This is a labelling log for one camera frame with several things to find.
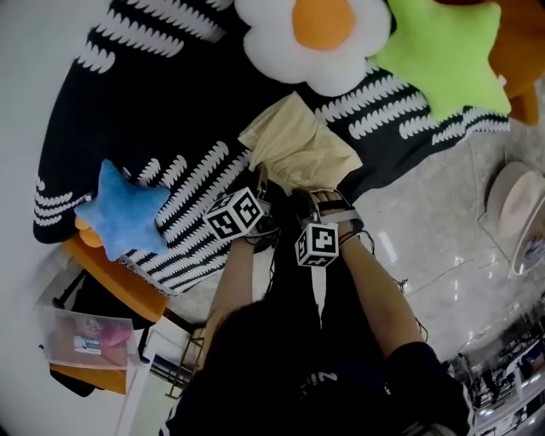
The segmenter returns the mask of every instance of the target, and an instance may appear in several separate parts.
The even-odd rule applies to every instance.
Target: clear plastic box
[[[139,362],[133,322],[44,306],[43,349],[52,364],[92,370],[126,370]]]

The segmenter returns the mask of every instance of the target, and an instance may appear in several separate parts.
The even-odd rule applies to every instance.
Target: black pants
[[[311,268],[299,267],[295,242],[301,235],[294,216],[285,216],[275,252],[272,288],[264,298],[279,323],[288,324],[304,342],[313,357],[350,359],[371,365],[384,365],[382,352],[372,334],[359,302],[352,275],[339,256],[326,269],[326,297],[322,326],[314,299]],[[318,350],[315,356],[310,350]]]

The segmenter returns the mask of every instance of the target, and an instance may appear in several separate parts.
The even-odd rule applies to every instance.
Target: black blanket
[[[364,81],[338,98],[270,80],[246,58],[247,26],[231,3],[112,1],[49,121],[34,208],[39,241],[76,233],[73,208],[95,193],[109,158],[132,182],[171,190],[157,218],[170,252],[131,250],[123,260],[167,294],[190,289],[227,257],[202,214],[248,164],[238,134],[294,90],[362,158],[341,184],[352,200],[475,130],[508,129],[505,117],[471,107],[437,124],[417,89],[371,63]]]

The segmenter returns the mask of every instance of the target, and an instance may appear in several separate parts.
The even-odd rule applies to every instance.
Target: blue star pillow
[[[74,210],[100,236],[110,261],[126,250],[163,255],[168,248],[155,225],[155,215],[169,196],[166,187],[131,185],[112,162],[105,160],[96,198]]]

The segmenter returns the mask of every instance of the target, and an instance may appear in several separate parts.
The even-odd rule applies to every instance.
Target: khaki fabric
[[[238,140],[253,151],[250,170],[264,163],[269,180],[288,195],[296,187],[336,188],[362,166],[358,154],[321,123],[297,93],[267,108]]]

